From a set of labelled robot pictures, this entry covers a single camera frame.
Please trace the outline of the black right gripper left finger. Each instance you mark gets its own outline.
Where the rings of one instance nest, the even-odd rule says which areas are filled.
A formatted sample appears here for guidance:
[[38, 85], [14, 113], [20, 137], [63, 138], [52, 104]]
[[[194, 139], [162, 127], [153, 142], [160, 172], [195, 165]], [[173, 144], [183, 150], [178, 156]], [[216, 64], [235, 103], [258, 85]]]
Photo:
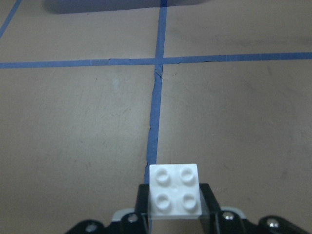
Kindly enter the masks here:
[[66, 231], [67, 234], [148, 234], [149, 208], [149, 185], [141, 184], [138, 187], [136, 203], [133, 211], [122, 214], [116, 221], [112, 221], [109, 226], [103, 223], [87, 219], [77, 223]]

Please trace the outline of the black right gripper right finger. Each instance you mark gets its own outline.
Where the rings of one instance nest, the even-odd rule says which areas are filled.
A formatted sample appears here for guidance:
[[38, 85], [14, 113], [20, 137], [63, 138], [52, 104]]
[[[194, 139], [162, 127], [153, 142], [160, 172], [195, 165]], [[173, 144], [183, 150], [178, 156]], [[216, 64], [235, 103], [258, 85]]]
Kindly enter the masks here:
[[221, 208], [211, 187], [200, 183], [202, 215], [199, 220], [205, 234], [307, 234], [308, 231], [276, 215], [267, 215], [258, 223], [250, 222], [240, 209]]

